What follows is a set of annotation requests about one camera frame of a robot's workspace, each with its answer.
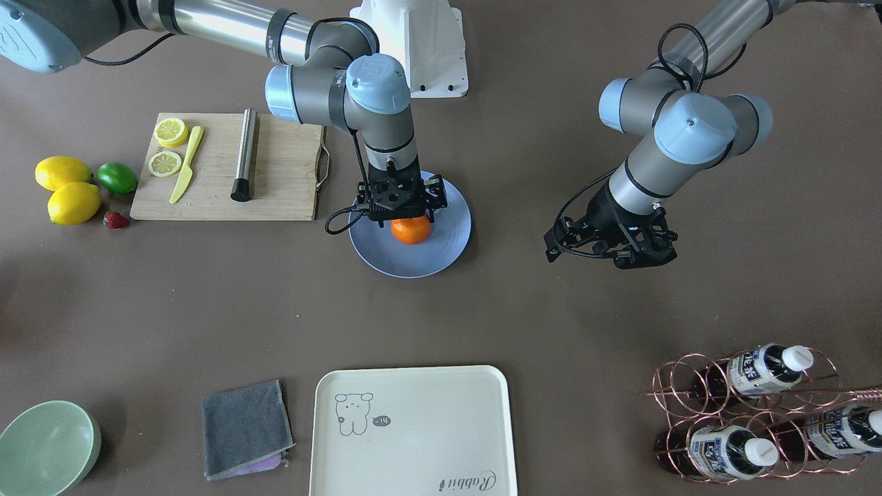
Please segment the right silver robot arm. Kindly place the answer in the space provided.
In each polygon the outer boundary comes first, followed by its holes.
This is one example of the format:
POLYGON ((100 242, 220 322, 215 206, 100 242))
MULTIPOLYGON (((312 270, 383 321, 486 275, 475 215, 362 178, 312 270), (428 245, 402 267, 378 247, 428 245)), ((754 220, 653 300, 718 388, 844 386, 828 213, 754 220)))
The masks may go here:
POLYGON ((362 139, 356 211, 372 222, 447 207, 443 178, 417 152, 411 91, 401 63, 380 51, 361 19, 313 20, 252 1, 3 1, 2 55, 45 74, 78 65, 124 32, 196 37, 266 56, 265 98, 274 116, 331 126, 362 139))

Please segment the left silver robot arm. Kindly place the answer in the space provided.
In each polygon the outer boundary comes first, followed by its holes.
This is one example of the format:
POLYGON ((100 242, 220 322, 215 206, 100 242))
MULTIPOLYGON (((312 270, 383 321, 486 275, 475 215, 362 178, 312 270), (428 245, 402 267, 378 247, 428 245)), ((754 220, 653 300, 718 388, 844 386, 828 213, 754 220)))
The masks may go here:
POLYGON ((611 260, 620 269, 660 267, 677 257, 678 235, 664 203, 690 179, 762 144, 774 127, 756 94, 717 97, 706 81, 730 70, 756 32, 793 1, 721 1, 697 24, 678 23, 659 38, 637 78, 615 79, 598 103, 601 122, 640 137, 623 163, 593 180, 599 191, 579 218, 559 211, 543 236, 545 257, 611 260))

